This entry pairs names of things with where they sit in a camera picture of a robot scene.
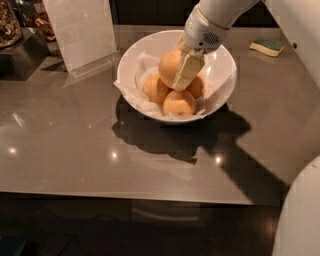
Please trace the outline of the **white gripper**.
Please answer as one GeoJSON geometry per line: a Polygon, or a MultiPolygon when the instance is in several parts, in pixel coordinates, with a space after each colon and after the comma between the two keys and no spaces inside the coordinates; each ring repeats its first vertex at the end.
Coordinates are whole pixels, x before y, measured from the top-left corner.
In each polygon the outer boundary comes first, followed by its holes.
{"type": "Polygon", "coordinates": [[[176,48],[183,53],[172,88],[177,91],[185,90],[205,64],[204,56],[201,54],[216,51],[227,35],[227,28],[210,21],[200,9],[200,5],[196,5],[185,23],[184,35],[181,35],[176,43],[176,48]],[[201,54],[186,53],[185,44],[201,54]]]}

